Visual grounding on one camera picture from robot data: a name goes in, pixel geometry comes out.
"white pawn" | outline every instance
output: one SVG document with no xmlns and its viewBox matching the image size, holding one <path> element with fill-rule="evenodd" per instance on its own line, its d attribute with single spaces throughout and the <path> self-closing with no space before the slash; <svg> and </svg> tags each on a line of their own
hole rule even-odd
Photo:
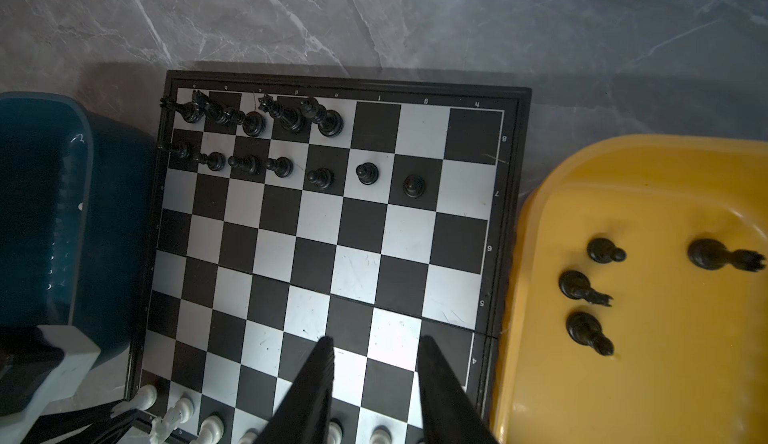
<svg viewBox="0 0 768 444">
<path fill-rule="evenodd" d="M 149 431 L 150 444 L 160 444 L 168 439 L 168 436 L 181 424 L 190 420 L 194 414 L 194 405 L 186 397 L 176 401 L 176 405 L 168 409 L 162 418 L 152 420 L 152 430 Z"/>
<path fill-rule="evenodd" d="M 224 423 L 216 416 L 208 416 L 200 424 L 200 433 L 197 439 L 190 444 L 216 444 L 224 434 Z"/>
</svg>

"white chess piece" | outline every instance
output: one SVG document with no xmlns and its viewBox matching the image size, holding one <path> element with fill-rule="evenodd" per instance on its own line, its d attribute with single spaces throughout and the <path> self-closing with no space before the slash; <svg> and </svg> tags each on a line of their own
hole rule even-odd
<svg viewBox="0 0 768 444">
<path fill-rule="evenodd" d="M 208 416 L 200 424 L 200 433 L 197 439 L 190 444 L 216 444 L 224 434 L 224 423 L 216 416 Z"/>
<path fill-rule="evenodd" d="M 155 389 L 154 386 L 151 384 L 141 386 L 132 400 L 119 402 L 112 408 L 110 418 L 114 419 L 115 417 L 120 416 L 123 412 L 128 412 L 134 409 L 146 411 L 152 407 L 156 400 L 158 400 L 158 390 Z"/>
<path fill-rule="evenodd" d="M 149 431 L 150 444 L 161 444 L 168 439 L 168 436 L 178 428 L 179 425 L 184 424 L 190 420 L 194 413 L 194 405 L 192 401 L 186 397 L 182 397 L 176 401 L 176 405 L 168 409 L 165 416 L 162 418 L 156 417 L 152 420 L 152 430 Z"/>
</svg>

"chessboard border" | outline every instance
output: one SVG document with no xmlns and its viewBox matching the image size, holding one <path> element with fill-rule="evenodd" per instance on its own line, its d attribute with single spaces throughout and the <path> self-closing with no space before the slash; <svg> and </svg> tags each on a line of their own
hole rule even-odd
<svg viewBox="0 0 768 444">
<path fill-rule="evenodd" d="M 393 103 L 428 103 L 432 105 L 464 106 L 489 110 L 504 110 L 502 129 L 512 126 L 512 151 L 508 164 L 508 175 L 500 226 L 500 246 L 495 254 L 494 276 L 488 317 L 485 328 L 480 382 L 473 404 L 484 421 L 488 421 L 491 411 L 492 383 L 498 355 L 498 336 L 501 333 L 504 303 L 509 287 L 508 276 L 512 267 L 512 247 L 514 246 L 514 222 L 517 216 L 518 192 L 522 170 L 525 135 L 528 129 L 528 114 L 531 108 L 531 89 L 527 87 L 485 86 L 475 84 L 437 84 L 426 82 L 382 81 L 340 79 L 314 76 L 281 76 L 268 74 L 235 74 L 225 72 L 206 72 L 196 70 L 168 70 L 163 96 L 176 95 L 179 87 L 201 88 L 205 90 L 223 90 L 229 92 L 254 92 L 254 86 L 264 84 L 275 94 L 288 94 L 290 90 L 299 95 L 328 96 L 352 100 L 369 100 Z M 284 88 L 283 92 L 275 87 Z M 322 89 L 341 90 L 330 93 Z M 499 101 L 507 105 L 495 105 Z M 158 141 L 170 141 L 173 131 L 174 113 L 163 109 L 160 113 Z M 144 354 L 144 337 L 147 329 L 149 301 L 154 274 L 154 259 L 160 229 L 160 214 L 163 205 L 163 186 L 168 170 L 167 161 L 161 159 L 161 151 L 155 153 L 154 181 L 151 189 L 150 216 L 148 224 L 148 244 L 145 249 L 144 272 L 137 292 L 134 333 L 130 340 L 128 370 L 125 383 L 125 398 L 131 398 L 138 391 L 141 374 L 141 360 Z M 141 412 L 137 421 L 139 428 L 150 425 L 151 415 Z M 176 436 L 179 442 L 188 442 L 187 433 Z"/>
</svg>

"black pawn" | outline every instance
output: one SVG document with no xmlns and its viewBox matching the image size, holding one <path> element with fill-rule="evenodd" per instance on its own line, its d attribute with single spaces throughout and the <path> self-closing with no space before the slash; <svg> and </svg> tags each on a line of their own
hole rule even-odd
<svg viewBox="0 0 768 444">
<path fill-rule="evenodd" d="M 288 177 L 293 172 L 293 162 L 288 157 L 278 157 L 277 159 L 267 159 L 266 169 L 274 170 L 278 177 Z"/>
<path fill-rule="evenodd" d="M 421 176 L 408 176 L 402 183 L 402 191 L 405 192 L 408 197 L 414 199 L 421 197 L 426 188 L 427 184 Z"/>
<path fill-rule="evenodd" d="M 360 182 L 367 186 L 371 185 L 376 180 L 379 180 L 379 168 L 376 167 L 375 163 L 361 163 L 357 166 L 355 172 L 357 173 L 357 178 L 360 179 Z"/>
<path fill-rule="evenodd" d="M 226 162 L 224 154 L 218 152 L 211 152 L 210 154 L 196 153 L 193 159 L 197 163 L 206 164 L 209 169 L 214 171 L 224 169 L 224 164 Z"/>
<path fill-rule="evenodd" d="M 325 167 L 321 167 L 318 170 L 310 170 L 306 173 L 306 179 L 320 189 L 327 189 L 333 183 L 333 172 Z"/>
<path fill-rule="evenodd" d="M 259 159 L 256 156 L 237 157 L 232 156 L 227 160 L 230 167 L 242 170 L 245 173 L 254 174 L 259 172 Z"/>
</svg>

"black square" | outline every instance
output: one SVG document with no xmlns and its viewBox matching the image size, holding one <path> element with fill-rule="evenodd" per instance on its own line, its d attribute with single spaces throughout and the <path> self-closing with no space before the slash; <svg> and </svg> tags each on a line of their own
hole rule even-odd
<svg viewBox="0 0 768 444">
<path fill-rule="evenodd" d="M 376 307 L 421 317 L 428 269 L 426 264 L 382 256 Z"/>
<path fill-rule="evenodd" d="M 282 103 L 285 108 L 293 109 L 296 112 L 298 112 L 299 115 L 301 115 L 301 112 L 299 112 L 299 103 L 302 101 L 302 99 L 300 97 L 279 96 L 277 97 L 277 101 Z M 283 129 L 283 126 L 280 125 L 279 120 L 275 120 L 272 127 L 272 138 L 278 141 L 308 143 L 310 141 L 311 130 L 312 130 L 312 122 L 310 121 L 305 120 L 304 128 L 301 130 L 301 132 L 292 133 L 290 131 L 286 131 L 285 129 Z"/>
<path fill-rule="evenodd" d="M 250 274 L 254 272 L 258 229 L 225 222 L 221 231 L 219 265 Z"/>
<path fill-rule="evenodd" d="M 296 238 L 290 283 L 318 293 L 330 294 L 336 246 Z"/>
<path fill-rule="evenodd" d="M 205 307 L 213 307 L 217 273 L 216 264 L 187 257 L 181 298 Z"/>
<path fill-rule="evenodd" d="M 222 442 L 222 444 L 232 442 L 232 424 L 235 419 L 235 408 L 203 394 L 200 397 L 200 424 L 208 416 L 216 416 L 224 423 L 224 434 L 219 442 Z"/>
<path fill-rule="evenodd" d="M 480 274 L 487 221 L 438 212 L 429 263 Z"/>
<path fill-rule="evenodd" d="M 168 168 L 176 170 L 186 170 L 187 172 L 197 172 L 197 162 L 192 161 L 190 157 L 200 150 L 203 144 L 203 131 L 188 131 L 186 129 L 174 129 L 174 135 L 171 142 L 185 142 L 190 150 L 190 156 L 186 159 L 180 159 L 174 154 L 170 154 L 168 159 Z"/>
<path fill-rule="evenodd" d="M 197 174 L 192 213 L 196 216 L 224 220 L 226 190 L 229 185 L 230 180 L 225 177 Z"/>
<path fill-rule="evenodd" d="M 180 299 L 156 290 L 152 291 L 147 316 L 147 329 L 176 339 L 176 325 L 179 322 Z"/>
<path fill-rule="evenodd" d="M 333 174 L 333 182 L 327 189 L 320 189 L 318 186 L 307 180 L 304 174 L 304 190 L 314 190 L 315 192 L 330 193 L 335 196 L 344 195 L 344 182 L 346 181 L 346 162 L 350 158 L 350 150 L 342 147 L 316 146 L 310 144 L 310 149 L 306 154 L 306 172 L 318 170 L 324 167 Z"/>
<path fill-rule="evenodd" d="M 399 104 L 358 102 L 352 149 L 394 153 L 399 123 Z"/>
<path fill-rule="evenodd" d="M 215 310 L 210 316 L 208 352 L 240 362 L 243 356 L 245 320 Z"/>
<path fill-rule="evenodd" d="M 333 345 L 350 352 L 368 355 L 373 308 L 341 297 L 331 296 L 326 335 Z"/>
<path fill-rule="evenodd" d="M 277 376 L 289 382 L 296 380 L 301 367 L 310 356 L 315 343 L 303 337 L 283 333 L 283 348 L 280 350 L 280 368 Z"/>
<path fill-rule="evenodd" d="M 174 369 L 170 378 L 184 387 L 202 392 L 206 354 L 204 350 L 176 341 Z"/>
<path fill-rule="evenodd" d="M 414 373 L 368 359 L 362 385 L 362 407 L 397 420 L 408 420 Z"/>
<path fill-rule="evenodd" d="M 339 245 L 381 253 L 386 204 L 344 197 Z"/>
<path fill-rule="evenodd" d="M 154 401 L 152 407 L 147 412 L 155 416 L 165 416 L 165 411 L 168 410 L 168 391 L 170 391 L 170 381 L 164 377 L 157 376 L 148 370 L 141 370 L 140 384 L 146 386 L 151 384 L 158 390 L 158 398 Z"/>
<path fill-rule="evenodd" d="M 267 139 L 237 136 L 235 137 L 233 155 L 238 157 L 254 156 L 259 160 L 259 171 L 251 174 L 233 167 L 230 169 L 230 178 L 264 183 L 266 159 L 270 156 L 270 142 Z"/>
<path fill-rule="evenodd" d="M 456 374 L 458 382 L 466 386 L 469 350 L 472 346 L 472 331 L 429 319 L 422 319 L 421 335 L 432 336 L 440 348 L 440 352 L 446 357 L 453 373 Z"/>
<path fill-rule="evenodd" d="M 191 222 L 192 216 L 187 213 L 163 209 L 160 216 L 158 249 L 186 256 Z"/>
<path fill-rule="evenodd" d="M 240 381 L 237 384 L 237 409 L 249 412 L 263 420 L 272 417 L 275 403 L 277 378 L 240 366 Z"/>
<path fill-rule="evenodd" d="M 295 236 L 300 206 L 301 190 L 264 186 L 259 228 Z"/>
<path fill-rule="evenodd" d="M 288 306 L 288 283 L 254 276 L 250 285 L 248 320 L 283 330 Z"/>
<path fill-rule="evenodd" d="M 437 208 L 437 194 L 440 189 L 441 171 L 442 161 L 440 159 L 395 155 L 392 183 L 389 186 L 389 203 L 416 209 L 435 210 Z M 420 176 L 425 183 L 424 193 L 416 199 L 408 197 L 402 190 L 402 183 L 410 175 Z"/>
<path fill-rule="evenodd" d="M 240 92 L 216 92 L 215 90 L 212 90 L 208 93 L 208 97 L 221 104 L 224 109 L 227 107 L 234 107 L 237 110 L 240 110 L 240 98 L 242 98 L 242 96 L 243 94 Z M 208 117 L 205 118 L 204 129 L 206 132 L 228 133 L 230 135 L 234 135 L 235 132 L 237 132 L 237 126 L 216 123 Z"/>
<path fill-rule="evenodd" d="M 501 127 L 501 112 L 451 109 L 446 137 L 446 160 L 496 165 Z"/>
</svg>

